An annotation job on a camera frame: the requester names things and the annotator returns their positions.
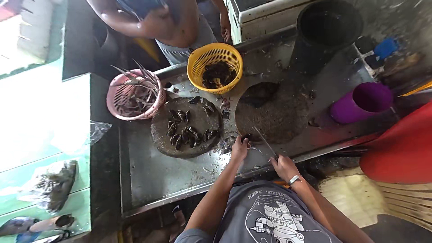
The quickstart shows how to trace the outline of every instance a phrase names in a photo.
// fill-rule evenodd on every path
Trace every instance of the wristband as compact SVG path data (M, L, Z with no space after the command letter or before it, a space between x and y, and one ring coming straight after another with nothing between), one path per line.
M299 176L292 177L291 180L289 180L288 185L291 186L296 180L300 180L300 177Z

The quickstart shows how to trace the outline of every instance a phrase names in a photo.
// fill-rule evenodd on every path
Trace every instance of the hand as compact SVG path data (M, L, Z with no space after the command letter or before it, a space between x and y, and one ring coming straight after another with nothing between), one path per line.
M222 34L223 40L228 42L231 38L231 23L229 22L228 12L220 14L220 32Z
M242 162L248 154L249 139L245 138L241 143L241 136L237 136L231 150L231 161Z
M291 180L294 176L301 177L299 170L289 157L279 155L277 161L272 157L270 158L270 162L273 165L277 175L286 182Z

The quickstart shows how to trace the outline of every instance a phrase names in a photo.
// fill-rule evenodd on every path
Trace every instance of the purple bucket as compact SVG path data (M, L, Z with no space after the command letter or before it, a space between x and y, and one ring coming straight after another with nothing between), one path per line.
M342 124L364 120L388 110L393 94L381 83L362 83L336 101L330 108L331 117Z

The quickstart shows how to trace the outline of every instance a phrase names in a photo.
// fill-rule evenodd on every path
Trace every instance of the knife blade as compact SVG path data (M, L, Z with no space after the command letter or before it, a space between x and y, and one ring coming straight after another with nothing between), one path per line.
M279 155L270 147L270 144L267 143L267 141L265 140L265 138L263 137L263 135L260 133L260 131L258 130L258 128L254 127L255 130L257 130L257 133L259 134L259 136L261 137L261 139L264 141L264 143L267 145L267 147L270 149L270 151L273 153L273 155L275 156L274 158L277 160L277 158L279 158Z

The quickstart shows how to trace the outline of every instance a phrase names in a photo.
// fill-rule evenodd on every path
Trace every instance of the pink plastic basket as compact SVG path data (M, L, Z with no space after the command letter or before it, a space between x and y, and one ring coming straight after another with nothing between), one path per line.
M139 69L131 70L129 73L135 74L136 77L141 76L141 71ZM107 94L107 107L113 116L125 121L144 120L153 117L156 111L158 111L159 107L165 102L166 94L159 78L152 72L150 72L150 74L153 75L153 77L157 80L159 86L159 92L156 97L156 101L144 114L133 117L127 116L126 114L128 111L122 106L129 104L129 97L132 95L133 85L113 86L128 82L130 80L125 75L119 74L111 81L111 86L109 87Z

